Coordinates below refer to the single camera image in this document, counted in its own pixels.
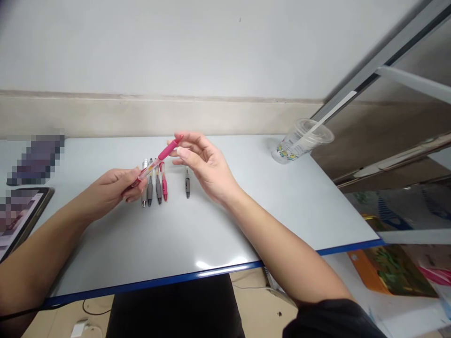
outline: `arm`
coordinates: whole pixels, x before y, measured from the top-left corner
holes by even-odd
[[[124,190],[140,173],[113,169],[50,217],[0,264],[0,316],[39,307],[81,234],[122,199],[137,200],[147,184]],[[0,323],[0,336],[20,337],[35,314]]]
[[[236,183],[222,153],[205,136],[183,132],[172,156],[186,164],[206,193],[236,219],[276,281],[297,303],[353,299],[334,270],[307,243],[277,221]]]

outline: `white table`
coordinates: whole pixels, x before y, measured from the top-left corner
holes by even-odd
[[[316,162],[305,155],[288,165],[271,157],[282,136],[213,136],[241,187],[320,254],[381,245]],[[35,229],[111,168],[133,168],[156,157],[166,137],[78,138],[45,184],[55,194]],[[0,142],[0,154],[11,142]],[[52,288],[48,305],[126,292],[261,266],[234,220],[213,203],[191,173],[185,196],[183,167],[166,161],[169,198],[150,208],[121,203],[93,223]],[[6,182],[9,164],[1,165]]]

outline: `left hand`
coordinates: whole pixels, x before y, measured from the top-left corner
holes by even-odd
[[[120,201],[139,200],[147,186],[147,179],[133,189],[126,190],[139,176],[141,169],[111,169],[70,201],[66,208],[84,221],[94,222],[114,209]]]

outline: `red pen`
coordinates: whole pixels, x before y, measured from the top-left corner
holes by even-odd
[[[140,184],[140,182],[147,177],[147,175],[157,166],[160,164],[161,161],[163,161],[168,155],[171,153],[172,150],[174,150],[178,145],[179,142],[183,139],[183,135],[180,135],[179,138],[176,138],[173,140],[159,155],[158,157],[145,169],[142,170],[138,178],[135,182],[130,186],[131,188],[134,188]]]
[[[160,171],[161,171],[161,183],[163,185],[163,197],[164,201],[168,201],[168,184],[166,183],[166,174],[164,172],[164,162],[160,163]]]

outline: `plastic cup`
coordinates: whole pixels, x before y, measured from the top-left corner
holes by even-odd
[[[283,138],[276,150],[271,153],[272,158],[280,164],[287,164],[304,154],[310,153],[319,145],[331,143],[335,136],[324,125],[319,126],[303,138],[316,123],[316,121],[310,119],[297,120],[294,128]]]

